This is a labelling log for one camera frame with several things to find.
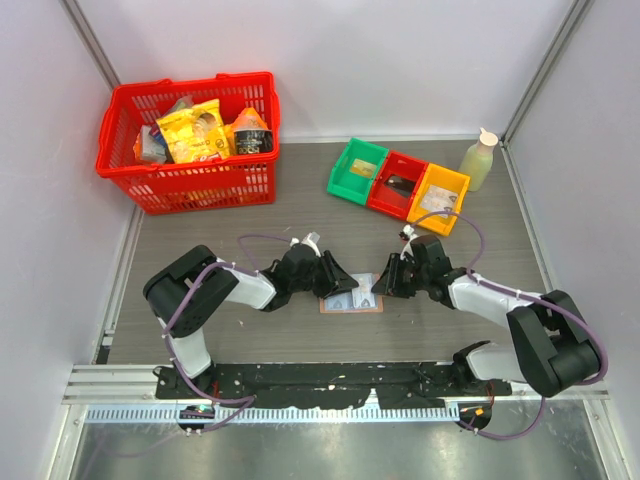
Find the pink leather card holder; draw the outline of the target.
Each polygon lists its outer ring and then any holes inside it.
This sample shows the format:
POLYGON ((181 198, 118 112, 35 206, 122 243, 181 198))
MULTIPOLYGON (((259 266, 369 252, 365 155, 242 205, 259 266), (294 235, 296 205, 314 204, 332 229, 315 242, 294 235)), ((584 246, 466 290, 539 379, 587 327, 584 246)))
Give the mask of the pink leather card holder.
MULTIPOLYGON (((375 283, 379 279, 379 274, 375 275, 375 283)), ((363 313, 382 313, 384 310, 383 299, 380 295, 377 298, 377 308, 368 310, 355 310, 352 304, 351 291, 331 296, 327 299, 319 301, 319 309, 322 314, 363 314, 363 313)))

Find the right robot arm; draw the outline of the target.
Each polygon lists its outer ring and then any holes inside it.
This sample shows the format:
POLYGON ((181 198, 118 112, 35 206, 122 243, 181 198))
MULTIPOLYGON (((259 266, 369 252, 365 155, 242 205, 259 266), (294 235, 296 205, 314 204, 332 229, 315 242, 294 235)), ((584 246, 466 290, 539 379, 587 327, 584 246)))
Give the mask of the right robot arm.
POLYGON ((477 393, 488 380, 505 380, 550 398, 604 371, 603 353, 568 294, 518 292, 455 268, 434 235, 409 236, 403 250, 390 255, 372 291, 404 299, 425 292, 449 309, 509 331, 507 346, 481 341, 457 354, 461 364, 452 369, 451 380, 462 394, 477 393))

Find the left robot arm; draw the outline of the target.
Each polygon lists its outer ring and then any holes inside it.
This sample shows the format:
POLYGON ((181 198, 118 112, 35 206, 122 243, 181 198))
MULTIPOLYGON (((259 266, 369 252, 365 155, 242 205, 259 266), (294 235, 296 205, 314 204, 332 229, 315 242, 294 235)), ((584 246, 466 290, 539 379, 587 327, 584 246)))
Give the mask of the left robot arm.
POLYGON ((143 296, 162 326, 180 388, 193 398, 211 398, 215 376, 203 327, 223 303, 272 312, 299 292, 327 299, 357 286, 329 251, 305 240, 292 243, 270 267, 253 271, 198 245, 153 276, 143 296))

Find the white VIP credit card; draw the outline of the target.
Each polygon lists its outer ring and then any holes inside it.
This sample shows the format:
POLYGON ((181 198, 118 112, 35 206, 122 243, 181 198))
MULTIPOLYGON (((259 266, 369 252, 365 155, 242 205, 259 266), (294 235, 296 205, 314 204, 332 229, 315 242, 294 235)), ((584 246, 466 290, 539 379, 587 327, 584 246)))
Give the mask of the white VIP credit card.
POLYGON ((438 212, 438 216, 449 218, 449 213, 454 211, 459 195, 451 190, 437 185, 428 185, 421 195, 419 207, 425 213, 438 212))

